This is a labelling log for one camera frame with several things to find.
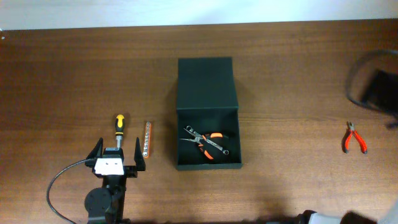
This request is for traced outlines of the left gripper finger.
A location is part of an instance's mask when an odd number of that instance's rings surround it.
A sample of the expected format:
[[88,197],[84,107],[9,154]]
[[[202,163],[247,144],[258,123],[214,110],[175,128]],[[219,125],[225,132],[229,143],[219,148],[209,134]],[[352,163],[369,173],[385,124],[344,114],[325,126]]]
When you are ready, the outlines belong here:
[[103,138],[99,138],[95,147],[91,150],[91,152],[87,155],[86,159],[96,159],[102,155],[103,150]]
[[136,163],[135,167],[138,172],[146,170],[146,163],[144,160],[144,156],[142,155],[139,138],[136,138],[136,145],[134,150],[134,162]]

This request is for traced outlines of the orange black needle-nose pliers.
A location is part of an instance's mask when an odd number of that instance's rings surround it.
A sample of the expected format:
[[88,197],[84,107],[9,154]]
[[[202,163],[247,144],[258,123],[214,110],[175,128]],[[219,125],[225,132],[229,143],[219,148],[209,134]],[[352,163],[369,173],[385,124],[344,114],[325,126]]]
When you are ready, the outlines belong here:
[[213,160],[214,157],[210,154],[208,147],[213,147],[221,151],[224,155],[229,155],[229,151],[226,147],[221,144],[229,139],[227,135],[221,133],[210,133],[194,137],[193,139],[180,138],[180,140],[194,142],[199,148],[200,152],[205,155],[209,160]]

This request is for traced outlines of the silver ratchet wrench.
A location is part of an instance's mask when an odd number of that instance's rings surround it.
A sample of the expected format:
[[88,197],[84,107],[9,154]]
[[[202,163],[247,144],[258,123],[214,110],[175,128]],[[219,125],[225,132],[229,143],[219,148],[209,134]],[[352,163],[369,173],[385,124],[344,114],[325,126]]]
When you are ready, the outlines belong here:
[[214,148],[218,149],[221,151],[224,155],[228,155],[229,151],[224,148],[222,145],[216,143],[221,142],[223,140],[229,139],[227,135],[222,134],[222,133],[208,133],[208,134],[200,134],[196,132],[191,126],[186,126],[184,130],[190,134],[193,139],[188,139],[188,138],[180,138],[180,140],[184,141],[190,141],[194,142],[197,144],[199,150],[208,158],[208,159],[213,159],[213,157],[210,155],[210,153],[205,149],[205,143],[213,146]]

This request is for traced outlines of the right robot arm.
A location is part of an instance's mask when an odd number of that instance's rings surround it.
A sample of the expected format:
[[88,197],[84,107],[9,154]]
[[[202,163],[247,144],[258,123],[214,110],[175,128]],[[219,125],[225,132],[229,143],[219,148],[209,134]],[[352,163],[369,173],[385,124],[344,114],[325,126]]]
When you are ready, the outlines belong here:
[[[396,117],[397,75],[383,70],[376,70],[370,84],[356,103],[364,108],[368,106],[371,109],[380,109],[382,112],[391,112]],[[366,154],[368,152],[367,145],[351,122],[348,123],[348,130],[342,141],[343,152],[347,153],[349,151],[349,141],[352,137],[356,138],[361,152]],[[353,211],[345,213],[342,217],[333,217],[306,210],[298,216],[298,222],[308,224],[372,224],[377,221]]]

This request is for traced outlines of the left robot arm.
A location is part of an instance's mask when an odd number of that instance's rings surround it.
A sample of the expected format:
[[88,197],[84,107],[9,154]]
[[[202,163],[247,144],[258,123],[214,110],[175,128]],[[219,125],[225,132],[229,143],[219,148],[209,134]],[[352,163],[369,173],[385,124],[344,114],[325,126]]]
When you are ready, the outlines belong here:
[[86,159],[85,165],[102,180],[102,186],[91,190],[85,198],[88,223],[131,223],[131,219],[123,217],[126,183],[146,169],[139,138],[136,139],[133,166],[123,164],[122,148],[104,148],[103,139],[98,140]]

